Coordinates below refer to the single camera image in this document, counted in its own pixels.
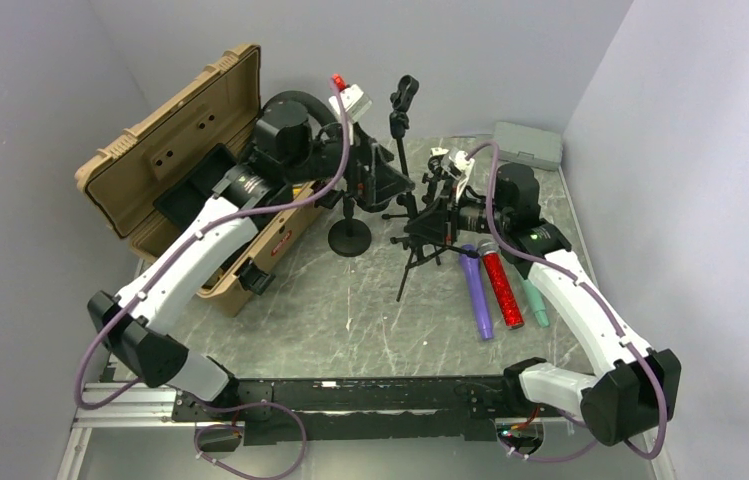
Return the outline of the purple microphone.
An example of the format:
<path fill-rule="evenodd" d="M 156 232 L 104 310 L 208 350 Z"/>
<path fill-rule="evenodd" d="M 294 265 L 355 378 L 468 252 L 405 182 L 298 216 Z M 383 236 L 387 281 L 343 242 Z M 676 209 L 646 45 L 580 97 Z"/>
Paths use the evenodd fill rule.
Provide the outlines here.
<path fill-rule="evenodd" d="M 464 244 L 461 249 L 464 250 L 464 253 L 460 254 L 459 263 L 466 279 L 480 339 L 482 341 L 492 340 L 494 338 L 493 324 L 481 278 L 477 250 L 471 244 Z"/>

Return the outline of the red glitter microphone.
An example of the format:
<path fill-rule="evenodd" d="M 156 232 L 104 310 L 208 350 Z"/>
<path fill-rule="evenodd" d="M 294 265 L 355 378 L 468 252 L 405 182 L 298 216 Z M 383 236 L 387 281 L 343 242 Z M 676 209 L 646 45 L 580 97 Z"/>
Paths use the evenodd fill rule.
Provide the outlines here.
<path fill-rule="evenodd" d="M 516 297 L 507 278 L 496 244 L 489 239 L 481 240 L 477 244 L 486 274 L 492 286 L 505 325 L 509 329 L 524 326 L 524 320 Z"/>

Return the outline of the black round base mic stand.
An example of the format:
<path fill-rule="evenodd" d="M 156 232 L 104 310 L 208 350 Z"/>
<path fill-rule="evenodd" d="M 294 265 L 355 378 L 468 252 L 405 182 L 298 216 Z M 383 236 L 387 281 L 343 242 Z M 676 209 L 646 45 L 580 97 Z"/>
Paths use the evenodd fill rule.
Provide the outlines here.
<path fill-rule="evenodd" d="M 342 193 L 343 218 L 335 222 L 327 236 L 330 249 L 342 257 L 357 257 L 364 254 L 372 244 L 372 232 L 368 225 L 354 217 L 355 201 L 347 192 Z"/>

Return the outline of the black tripod stand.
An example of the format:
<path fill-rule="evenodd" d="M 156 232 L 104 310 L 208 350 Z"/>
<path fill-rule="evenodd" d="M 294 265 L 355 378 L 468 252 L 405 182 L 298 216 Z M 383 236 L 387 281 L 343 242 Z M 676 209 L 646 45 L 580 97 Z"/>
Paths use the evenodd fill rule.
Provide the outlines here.
<path fill-rule="evenodd" d="M 409 130 L 410 128 L 408 111 L 411 107 L 411 104 L 414 100 L 415 95 L 417 94 L 419 90 L 419 86 L 420 86 L 420 83 L 415 77 L 409 74 L 406 74 L 402 76 L 400 80 L 398 81 L 396 90 L 390 94 L 390 102 L 392 105 L 392 112 L 389 115 L 390 133 L 391 133 L 392 139 L 396 143 L 401 171 L 407 175 L 409 174 L 409 168 L 408 168 L 408 159 L 407 159 L 407 154 L 406 154 L 406 149 L 405 149 L 404 138 L 406 136 L 407 130 Z M 424 207 L 420 208 L 418 206 L 416 197 L 414 200 L 409 200 L 407 203 L 407 206 L 409 206 L 412 210 L 414 210 L 416 207 L 418 207 L 419 209 L 424 208 Z M 459 254 L 464 253 L 464 250 L 462 250 L 460 247 L 456 246 L 455 244 L 454 246 L 459 248 L 459 251 L 453 251 L 453 250 L 447 250 L 447 251 L 453 251 Z M 409 276 L 409 272 L 412 269 L 414 269 L 412 268 L 412 269 L 406 270 L 405 266 L 404 266 L 403 275 L 400 281 L 400 285 L 398 287 L 398 292 L 396 295 L 397 301 L 400 301 L 402 299 L 403 293 L 405 291 L 405 285 Z"/>

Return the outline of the mint green microphone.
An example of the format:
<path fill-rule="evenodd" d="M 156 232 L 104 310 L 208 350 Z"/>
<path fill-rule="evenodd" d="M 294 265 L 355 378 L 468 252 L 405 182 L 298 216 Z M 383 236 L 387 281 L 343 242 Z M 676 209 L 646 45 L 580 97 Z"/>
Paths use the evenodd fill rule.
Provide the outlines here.
<path fill-rule="evenodd" d="M 524 290 L 530 311 L 540 328 L 548 328 L 550 320 L 542 294 L 538 288 L 528 279 L 522 279 L 521 285 Z"/>

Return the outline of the black tripod stand shock mount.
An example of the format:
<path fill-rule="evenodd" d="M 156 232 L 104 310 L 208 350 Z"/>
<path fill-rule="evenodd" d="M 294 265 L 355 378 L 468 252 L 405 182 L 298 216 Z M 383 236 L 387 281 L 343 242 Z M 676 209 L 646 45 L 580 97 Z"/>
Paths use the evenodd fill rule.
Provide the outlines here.
<path fill-rule="evenodd" d="M 454 186 L 455 180 L 447 173 L 444 169 L 444 160 L 447 153 L 450 150 L 436 147 L 430 150 L 430 156 L 428 158 L 427 167 L 428 171 L 422 176 L 422 184 L 426 186 L 427 190 L 422 196 L 421 201 L 424 204 L 423 209 L 416 207 L 412 210 L 407 203 L 409 200 L 414 200 L 415 197 L 410 194 L 402 194 L 397 200 L 401 204 L 406 212 L 403 214 L 382 214 L 383 220 L 391 219 L 406 219 L 407 222 L 416 217 L 421 211 L 423 211 L 430 203 L 437 199 L 447 200 L 450 204 L 454 199 Z M 447 250 L 459 251 L 459 248 L 454 246 L 456 239 L 452 239 L 451 245 L 431 245 L 421 244 L 411 239 L 407 234 L 403 237 L 393 237 L 390 239 L 392 244 L 399 244 L 403 249 L 410 252 L 406 270 L 421 266 L 430 260 L 435 260 L 440 264 L 439 256 Z"/>

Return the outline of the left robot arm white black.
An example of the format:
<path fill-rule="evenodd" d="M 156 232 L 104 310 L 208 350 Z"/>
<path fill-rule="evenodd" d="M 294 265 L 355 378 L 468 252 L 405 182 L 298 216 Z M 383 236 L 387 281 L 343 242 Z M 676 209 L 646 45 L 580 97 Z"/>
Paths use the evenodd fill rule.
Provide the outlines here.
<path fill-rule="evenodd" d="M 370 106 L 356 87 L 327 102 L 297 91 L 273 97 L 252 140 L 209 185 L 184 232 L 141 278 L 90 300 L 94 345 L 106 347 L 146 385 L 186 391 L 211 419 L 229 417 L 239 404 L 237 378 L 174 340 L 170 329 L 208 276 L 258 235 L 258 218 L 288 209 L 283 186 L 317 181 L 314 199 L 320 200 L 344 182 L 347 206 L 371 212 L 412 190 L 412 181 L 392 167 L 391 153 L 360 126 Z"/>

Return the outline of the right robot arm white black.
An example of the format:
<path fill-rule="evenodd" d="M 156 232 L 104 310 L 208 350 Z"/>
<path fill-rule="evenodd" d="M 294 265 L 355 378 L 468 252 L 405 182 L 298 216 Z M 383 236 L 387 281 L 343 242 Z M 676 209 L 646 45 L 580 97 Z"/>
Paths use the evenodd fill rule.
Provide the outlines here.
<path fill-rule="evenodd" d="M 670 349 L 655 350 L 609 304 L 582 268 L 571 242 L 543 218 L 540 185 L 531 168 L 506 164 L 492 170 L 488 190 L 474 191 L 466 167 L 439 163 L 422 177 L 423 209 L 404 228 L 407 242 L 455 250 L 461 232 L 488 234 L 492 246 L 547 299 L 580 343 L 591 374 L 534 357 L 505 369 L 501 401 L 524 415 L 553 407 L 585 426 L 606 446 L 629 444 L 652 431 L 662 449 L 672 420 L 681 363 Z"/>

